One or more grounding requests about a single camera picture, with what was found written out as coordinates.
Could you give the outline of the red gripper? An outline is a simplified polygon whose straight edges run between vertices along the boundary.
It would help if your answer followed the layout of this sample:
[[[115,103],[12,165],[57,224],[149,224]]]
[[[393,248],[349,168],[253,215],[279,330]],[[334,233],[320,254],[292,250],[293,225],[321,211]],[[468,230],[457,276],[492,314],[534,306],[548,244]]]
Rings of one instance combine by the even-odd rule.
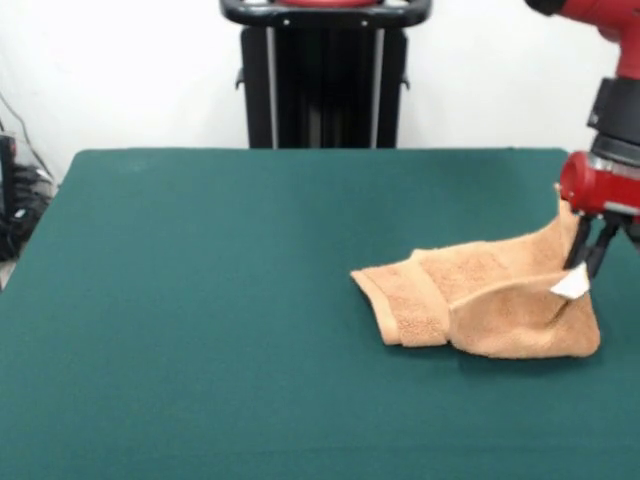
[[[639,167],[576,151],[562,167],[559,193],[573,210],[591,214],[580,216],[563,269],[576,268],[587,255],[588,276],[596,277],[619,225],[606,223],[588,249],[592,215],[613,212],[639,216]]]

